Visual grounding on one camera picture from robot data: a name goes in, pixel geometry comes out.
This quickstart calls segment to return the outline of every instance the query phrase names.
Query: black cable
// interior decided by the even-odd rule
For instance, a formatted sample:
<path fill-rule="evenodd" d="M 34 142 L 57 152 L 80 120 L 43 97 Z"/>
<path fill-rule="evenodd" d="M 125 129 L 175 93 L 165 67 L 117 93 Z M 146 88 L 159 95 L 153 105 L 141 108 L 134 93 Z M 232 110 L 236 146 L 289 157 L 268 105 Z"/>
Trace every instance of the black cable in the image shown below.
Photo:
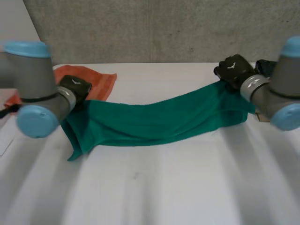
<path fill-rule="evenodd" d="M 21 105 L 14 104 L 6 109 L 0 111 L 0 119 L 4 118 L 9 113 L 16 113 L 20 109 Z"/>

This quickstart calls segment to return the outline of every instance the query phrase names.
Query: light blue joint cap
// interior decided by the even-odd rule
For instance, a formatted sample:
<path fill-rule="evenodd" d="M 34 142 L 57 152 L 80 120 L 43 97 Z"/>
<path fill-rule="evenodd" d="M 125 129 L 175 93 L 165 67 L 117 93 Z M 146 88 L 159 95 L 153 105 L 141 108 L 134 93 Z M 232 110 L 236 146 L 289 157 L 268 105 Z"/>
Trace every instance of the light blue joint cap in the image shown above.
<path fill-rule="evenodd" d="M 38 105 L 22 107 L 18 112 L 16 123 L 23 134 L 32 138 L 47 137 L 60 124 L 49 109 Z"/>
<path fill-rule="evenodd" d="M 300 103 L 280 109 L 271 118 L 270 123 L 281 130 L 294 130 L 300 127 Z"/>
<path fill-rule="evenodd" d="M 4 44 L 4 51 L 13 55 L 33 58 L 50 58 L 48 46 L 41 41 L 11 41 Z"/>
<path fill-rule="evenodd" d="M 300 36 L 294 36 L 288 39 L 281 54 L 286 57 L 300 58 Z"/>

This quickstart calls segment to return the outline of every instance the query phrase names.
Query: cloth fold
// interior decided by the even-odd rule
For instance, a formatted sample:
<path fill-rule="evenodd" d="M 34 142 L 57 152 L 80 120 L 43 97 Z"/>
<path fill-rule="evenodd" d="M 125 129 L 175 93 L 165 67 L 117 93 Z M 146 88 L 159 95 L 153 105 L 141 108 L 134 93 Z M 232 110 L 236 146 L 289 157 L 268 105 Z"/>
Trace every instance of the cloth fold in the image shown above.
<path fill-rule="evenodd" d="M 97 145 L 149 146 L 171 143 L 247 120 L 255 107 L 219 81 L 166 101 L 127 105 L 85 101 L 61 126 L 74 152 L 68 161 Z"/>

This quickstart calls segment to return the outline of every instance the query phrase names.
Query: white surface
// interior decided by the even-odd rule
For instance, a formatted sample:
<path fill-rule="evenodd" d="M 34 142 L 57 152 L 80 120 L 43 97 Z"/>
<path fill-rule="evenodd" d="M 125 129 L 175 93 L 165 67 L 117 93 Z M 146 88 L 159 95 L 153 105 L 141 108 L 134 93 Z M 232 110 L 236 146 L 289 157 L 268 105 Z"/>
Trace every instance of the white surface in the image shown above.
<path fill-rule="evenodd" d="M 0 127 L 0 157 L 6 152 L 15 137 L 15 117 L 10 117 L 3 127 Z"/>
<path fill-rule="evenodd" d="M 108 101 L 148 104 L 217 81 L 215 65 L 85 66 L 118 73 Z M 69 163 L 61 128 L 39 140 L 17 133 L 0 158 L 0 224 L 299 225 L 299 145 L 291 134 L 250 116 L 166 145 L 97 146 Z"/>

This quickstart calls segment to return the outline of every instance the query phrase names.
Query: teal cloth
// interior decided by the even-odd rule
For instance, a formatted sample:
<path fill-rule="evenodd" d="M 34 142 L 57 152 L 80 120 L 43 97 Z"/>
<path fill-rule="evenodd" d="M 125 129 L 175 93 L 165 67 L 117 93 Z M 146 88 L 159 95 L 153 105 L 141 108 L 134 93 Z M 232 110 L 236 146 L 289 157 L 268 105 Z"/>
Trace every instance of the teal cloth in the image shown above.
<path fill-rule="evenodd" d="M 254 106 L 239 92 L 227 92 L 225 85 L 219 81 L 150 105 L 85 101 L 83 110 L 70 113 L 61 122 L 74 149 L 69 161 L 100 144 L 165 144 L 245 122 Z"/>

